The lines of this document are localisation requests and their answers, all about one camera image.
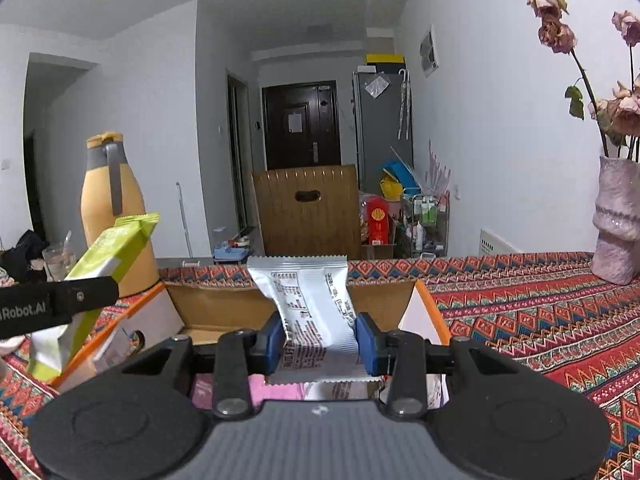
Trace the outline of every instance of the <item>gray gripper base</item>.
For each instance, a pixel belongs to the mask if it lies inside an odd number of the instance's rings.
[[[166,480],[475,480],[449,462],[419,423],[373,402],[268,400],[244,422],[220,424]]]

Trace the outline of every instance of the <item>thermos lid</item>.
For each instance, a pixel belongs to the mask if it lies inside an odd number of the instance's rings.
[[[110,140],[111,142],[122,142],[122,134],[116,132],[104,132],[103,134],[96,135],[87,140],[87,148],[98,148],[105,142]]]

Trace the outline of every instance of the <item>pink packet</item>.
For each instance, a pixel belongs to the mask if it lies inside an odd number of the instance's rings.
[[[263,375],[249,376],[249,390],[254,406],[259,407],[265,399],[303,400],[303,384],[265,384]],[[213,397],[213,377],[211,374],[197,374],[194,380],[191,402],[196,408],[211,409]]]

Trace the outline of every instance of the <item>pink vase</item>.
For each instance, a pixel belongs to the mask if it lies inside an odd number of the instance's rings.
[[[601,156],[599,184],[593,224],[600,234],[591,272],[626,285],[636,274],[635,247],[640,240],[640,164]]]

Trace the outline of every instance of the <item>glass cup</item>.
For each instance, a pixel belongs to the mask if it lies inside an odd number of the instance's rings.
[[[54,244],[42,251],[44,263],[54,282],[61,282],[66,278],[76,264],[76,255],[63,244]]]

